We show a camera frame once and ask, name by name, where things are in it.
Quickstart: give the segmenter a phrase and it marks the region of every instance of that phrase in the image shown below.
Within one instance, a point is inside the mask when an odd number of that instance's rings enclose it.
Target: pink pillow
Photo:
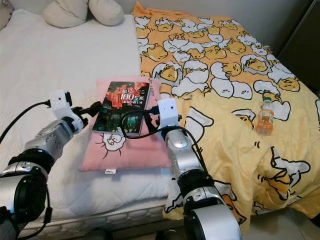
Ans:
[[[113,77],[96,81],[98,99],[103,101],[110,82],[149,82],[150,93],[146,109],[158,104],[160,84],[157,80],[141,76]],[[92,130],[96,117],[91,120]],[[141,134],[148,133],[143,122]],[[126,139],[119,135],[91,132],[83,164],[86,171],[114,169],[170,168],[165,141],[157,133],[141,138]]]

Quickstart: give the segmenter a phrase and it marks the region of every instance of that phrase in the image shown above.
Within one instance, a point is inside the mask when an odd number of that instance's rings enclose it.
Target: pillow tag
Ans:
[[[116,174],[117,169],[106,169],[104,174]]]

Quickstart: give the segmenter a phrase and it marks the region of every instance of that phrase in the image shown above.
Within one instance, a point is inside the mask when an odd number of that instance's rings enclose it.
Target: floor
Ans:
[[[184,239],[183,227],[175,228],[177,237]],[[127,240],[154,240],[155,233],[127,238]],[[320,240],[320,227],[315,226],[303,214],[283,209],[251,218],[250,229],[243,240]]]

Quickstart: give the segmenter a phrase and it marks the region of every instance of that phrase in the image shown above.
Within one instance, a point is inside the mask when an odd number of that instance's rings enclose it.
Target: yellow blanket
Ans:
[[[320,212],[318,98],[237,21],[182,12],[133,11],[141,75],[175,97],[182,126],[202,148],[209,173],[246,233],[251,214],[286,206]],[[271,136],[256,133],[263,98],[274,108]],[[182,217],[175,180],[164,216]]]

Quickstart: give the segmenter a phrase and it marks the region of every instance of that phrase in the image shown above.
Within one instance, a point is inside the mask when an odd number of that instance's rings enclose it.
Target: beige cushion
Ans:
[[[103,25],[118,25],[125,19],[124,10],[114,0],[89,0],[89,8]]]
[[[9,22],[12,10],[12,5],[0,3],[0,30]]]
[[[71,28],[87,19],[88,0],[54,0],[43,11],[44,20],[59,28]]]

